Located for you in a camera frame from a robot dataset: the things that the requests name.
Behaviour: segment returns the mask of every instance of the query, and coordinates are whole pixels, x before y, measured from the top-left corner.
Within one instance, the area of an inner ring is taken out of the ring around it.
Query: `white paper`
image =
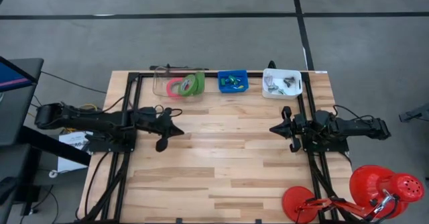
[[[92,135],[92,132],[83,132],[78,131],[74,133],[68,133],[65,135],[60,135],[60,142],[68,144],[69,146],[73,146],[78,150],[81,150],[85,144],[88,143],[88,140],[85,138],[85,135],[89,134]],[[64,172],[64,171],[72,171],[72,170],[78,170],[81,168],[86,168],[88,166],[85,166],[83,164],[79,164],[76,162],[73,162],[71,160],[66,160],[64,158],[58,158],[58,172]]]

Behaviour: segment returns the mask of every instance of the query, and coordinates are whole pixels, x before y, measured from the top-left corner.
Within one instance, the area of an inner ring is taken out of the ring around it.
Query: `pink tape roll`
[[[182,84],[183,78],[173,78],[167,83],[167,95],[169,97],[181,97],[178,93],[173,93],[172,89],[175,85]]]

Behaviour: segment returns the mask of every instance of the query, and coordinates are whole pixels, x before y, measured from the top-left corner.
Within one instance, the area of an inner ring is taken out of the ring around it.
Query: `gray floor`
[[[304,12],[429,11],[429,0],[301,0]],[[2,15],[192,13],[294,11],[293,0],[4,0]],[[306,19],[316,70],[330,74],[336,102],[358,114],[387,121],[392,137],[350,139],[353,168],[379,164],[429,176],[428,124],[400,123],[398,113],[429,102],[429,17]],[[0,55],[40,57],[44,70],[106,90],[112,70],[143,70],[154,64],[216,69],[306,69],[298,24],[285,19],[116,19],[0,21]],[[42,103],[102,105],[104,95],[42,75],[36,95]],[[32,126],[27,119],[26,125]],[[44,168],[55,168],[45,155]],[[58,222],[74,220],[86,171],[55,180],[41,171],[37,182],[55,184]],[[19,223],[19,206],[8,223]],[[51,197],[23,223],[50,223]],[[429,198],[413,203],[386,223],[427,223]]]

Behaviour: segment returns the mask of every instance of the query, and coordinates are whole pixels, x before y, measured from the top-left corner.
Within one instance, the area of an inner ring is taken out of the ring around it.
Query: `yellow cable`
[[[98,110],[98,107],[95,104],[92,104],[92,103],[85,103],[82,106],[80,106],[79,108],[83,108],[83,107],[86,107],[86,106],[93,107],[95,109],[95,111]]]

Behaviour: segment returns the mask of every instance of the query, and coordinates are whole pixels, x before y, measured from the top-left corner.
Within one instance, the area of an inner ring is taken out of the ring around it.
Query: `red lamp base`
[[[309,223],[317,216],[317,210],[306,209],[298,210],[308,199],[314,198],[314,194],[302,186],[294,186],[289,188],[282,198],[283,211],[293,222]]]

